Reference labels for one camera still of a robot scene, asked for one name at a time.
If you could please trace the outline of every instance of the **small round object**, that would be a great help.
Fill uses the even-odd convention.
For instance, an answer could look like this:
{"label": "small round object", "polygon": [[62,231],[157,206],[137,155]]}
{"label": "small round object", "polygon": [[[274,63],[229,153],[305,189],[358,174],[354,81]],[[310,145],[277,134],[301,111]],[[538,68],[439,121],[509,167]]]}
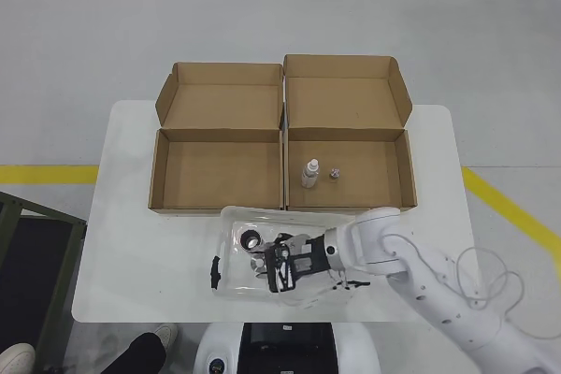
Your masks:
{"label": "small round object", "polygon": [[220,358],[215,358],[209,363],[209,374],[223,374],[224,361]]}
{"label": "small round object", "polygon": [[255,247],[262,244],[262,236],[255,230],[246,230],[241,234],[239,242],[245,251],[251,252]]}
{"label": "small round object", "polygon": [[252,270],[257,277],[260,274],[266,274],[266,262],[262,253],[254,253],[251,260]]}
{"label": "small round object", "polygon": [[340,176],[340,170],[338,169],[330,169],[330,178],[332,180],[336,180]]}

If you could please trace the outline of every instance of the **person's leg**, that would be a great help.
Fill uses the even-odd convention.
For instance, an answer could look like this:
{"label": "person's leg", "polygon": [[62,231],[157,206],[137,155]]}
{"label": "person's leg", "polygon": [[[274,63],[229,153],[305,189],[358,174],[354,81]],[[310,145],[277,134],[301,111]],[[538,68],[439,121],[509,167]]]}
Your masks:
{"label": "person's leg", "polygon": [[177,326],[161,324],[153,333],[137,337],[129,348],[102,373],[156,374],[165,364],[166,352],[177,337]]}

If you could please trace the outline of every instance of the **white cable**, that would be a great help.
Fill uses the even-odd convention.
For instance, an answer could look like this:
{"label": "white cable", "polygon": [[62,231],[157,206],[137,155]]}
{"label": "white cable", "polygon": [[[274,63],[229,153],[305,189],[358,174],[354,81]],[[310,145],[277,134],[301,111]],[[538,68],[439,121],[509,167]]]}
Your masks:
{"label": "white cable", "polygon": [[[442,276],[442,274],[438,273],[434,268],[432,268],[431,265],[429,265],[426,260],[422,257],[422,254],[420,253],[420,250],[418,248],[417,245],[415,245],[415,243],[413,241],[411,241],[408,237],[404,237],[402,235],[399,234],[382,234],[381,235],[381,242],[384,240],[385,237],[400,237],[401,239],[405,240],[408,244],[410,244],[411,247],[413,247],[413,249],[416,251],[418,258],[420,259],[420,261],[422,261],[422,263],[428,267],[428,269],[432,272],[432,274],[434,274],[435,277],[437,277],[437,280],[439,280],[441,283],[442,279],[439,278],[439,276]],[[488,254],[493,255],[498,262],[503,265],[503,272],[501,274],[499,274],[493,281],[490,282],[490,284],[488,285],[488,296],[487,297],[473,297],[473,296],[469,296],[466,295],[462,283],[461,283],[461,276],[460,276],[460,261],[462,259],[462,257],[470,251],[476,251],[476,252],[485,252]],[[498,253],[496,253],[493,250],[489,250],[486,248],[482,248],[482,247],[469,247],[466,248],[463,252],[459,253],[459,255],[457,256],[457,260],[455,261],[455,276],[457,279],[457,287],[459,288],[459,290],[461,292],[458,292],[456,290],[453,289],[453,287],[449,286],[446,283],[443,283],[449,290],[451,290],[452,292],[454,292],[456,295],[458,295],[459,297],[463,298],[464,300],[466,300],[468,306],[471,309],[478,309],[478,310],[482,310],[488,307],[488,305],[490,304],[491,301],[493,301],[495,298],[497,298],[499,295],[501,295],[504,290],[505,287],[507,286],[508,280],[509,280],[509,276],[514,276],[515,278],[517,278],[520,282],[520,286],[521,286],[521,291],[520,291],[520,295],[518,296],[518,298],[515,300],[515,302],[507,308],[507,310],[505,310],[504,313],[504,318],[506,321],[508,321],[513,327],[515,327],[515,329],[517,331],[519,331],[520,333],[526,335],[527,337],[530,338],[534,338],[534,339],[538,339],[538,340],[555,340],[558,338],[561,338],[561,332],[555,336],[552,337],[540,337],[540,336],[536,336],[533,334],[530,334],[526,331],[524,331],[521,327],[519,327],[518,325],[516,325],[511,318],[509,318],[509,313],[515,309],[521,302],[522,299],[524,299],[525,296],[525,282],[524,279],[522,278],[521,275],[519,275],[518,273],[516,273],[515,271],[511,271],[507,268],[507,265],[505,264],[505,261],[503,261],[503,259],[498,255]],[[498,289],[498,291],[496,291],[494,294],[491,294],[491,290],[493,289],[493,286],[495,285],[495,283],[497,281],[499,281],[501,278],[505,277],[505,281],[503,281],[503,285]],[[479,308],[474,308],[477,303],[479,301],[485,301],[485,304]]]}

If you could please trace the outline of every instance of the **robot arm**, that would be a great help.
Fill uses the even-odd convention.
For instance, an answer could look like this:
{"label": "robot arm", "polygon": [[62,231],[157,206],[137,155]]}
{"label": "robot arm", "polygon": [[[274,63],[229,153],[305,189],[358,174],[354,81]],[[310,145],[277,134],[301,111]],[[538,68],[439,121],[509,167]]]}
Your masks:
{"label": "robot arm", "polygon": [[[355,269],[386,276],[391,287],[453,341],[484,374],[561,374],[561,366],[480,301],[469,303],[461,286],[473,287],[449,256],[399,234],[398,209],[370,210],[348,224],[308,240],[311,251],[290,255],[291,239],[266,252],[272,292],[295,288],[302,275]],[[300,266],[299,262],[307,261]]]}

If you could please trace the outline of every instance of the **black pants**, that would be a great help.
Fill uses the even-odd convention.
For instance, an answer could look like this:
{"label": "black pants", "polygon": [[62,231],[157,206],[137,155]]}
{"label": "black pants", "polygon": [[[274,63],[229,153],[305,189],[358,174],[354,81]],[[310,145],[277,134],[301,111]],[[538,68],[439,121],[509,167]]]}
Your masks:
{"label": "black pants", "polygon": [[165,347],[154,333],[137,337],[129,348],[121,354],[104,374],[156,374],[166,361]]}

